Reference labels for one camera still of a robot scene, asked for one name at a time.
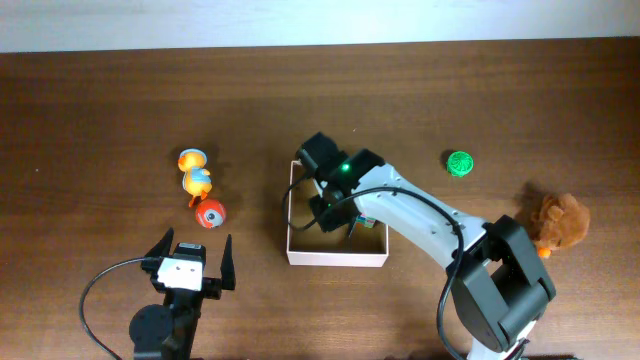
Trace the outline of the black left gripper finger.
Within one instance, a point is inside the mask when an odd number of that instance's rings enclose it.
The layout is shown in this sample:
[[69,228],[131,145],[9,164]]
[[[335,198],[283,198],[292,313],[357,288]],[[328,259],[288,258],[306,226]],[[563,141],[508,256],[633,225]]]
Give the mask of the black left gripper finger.
[[158,243],[156,243],[146,254],[148,258],[167,257],[171,250],[174,237],[174,229],[170,227]]
[[226,239],[223,257],[220,266],[221,272],[221,288],[223,290],[233,291],[236,287],[235,266],[232,252],[232,235],[229,234]]

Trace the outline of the colourful puzzle cube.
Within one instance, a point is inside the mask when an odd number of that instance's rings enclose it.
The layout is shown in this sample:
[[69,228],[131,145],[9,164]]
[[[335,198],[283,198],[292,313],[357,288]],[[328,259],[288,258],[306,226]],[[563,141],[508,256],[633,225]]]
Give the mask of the colourful puzzle cube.
[[361,214],[356,218],[356,223],[361,224],[365,228],[373,228],[376,222],[377,220],[375,218],[365,216],[364,214]]

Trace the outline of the green ridged ball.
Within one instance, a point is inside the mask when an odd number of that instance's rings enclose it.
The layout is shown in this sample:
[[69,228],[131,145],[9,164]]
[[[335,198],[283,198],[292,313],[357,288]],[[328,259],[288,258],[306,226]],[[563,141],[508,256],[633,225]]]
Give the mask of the green ridged ball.
[[473,157],[464,151],[452,152],[446,161],[446,169],[454,177],[465,177],[473,170],[473,167]]

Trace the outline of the brown plush toy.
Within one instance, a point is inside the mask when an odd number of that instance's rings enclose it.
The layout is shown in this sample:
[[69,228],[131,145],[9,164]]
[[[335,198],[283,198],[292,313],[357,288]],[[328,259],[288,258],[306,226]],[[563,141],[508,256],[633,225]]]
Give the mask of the brown plush toy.
[[588,207],[572,194],[547,194],[530,217],[528,232],[541,258],[554,251],[570,248],[588,233],[591,214]]

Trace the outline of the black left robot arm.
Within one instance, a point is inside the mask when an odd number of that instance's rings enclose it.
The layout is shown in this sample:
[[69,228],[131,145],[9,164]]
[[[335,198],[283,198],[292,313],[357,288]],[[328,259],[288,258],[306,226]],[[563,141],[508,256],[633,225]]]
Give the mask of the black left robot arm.
[[204,275],[205,246],[173,245],[173,236],[174,231],[167,230],[141,264],[164,300],[141,308],[130,321],[135,359],[188,360],[203,301],[218,300],[224,291],[236,287],[231,236],[226,239],[218,278]]

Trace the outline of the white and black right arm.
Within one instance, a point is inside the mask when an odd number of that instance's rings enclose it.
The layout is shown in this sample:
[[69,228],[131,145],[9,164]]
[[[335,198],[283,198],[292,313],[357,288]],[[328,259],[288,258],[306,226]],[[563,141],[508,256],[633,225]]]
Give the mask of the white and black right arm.
[[362,149],[350,156],[321,132],[296,159],[316,184],[309,201],[323,232],[360,215],[398,232],[447,274],[436,313],[438,334],[448,300],[473,338],[471,359],[520,359],[528,335],[556,295],[525,229],[504,215],[488,222],[454,209],[407,181],[381,156]]

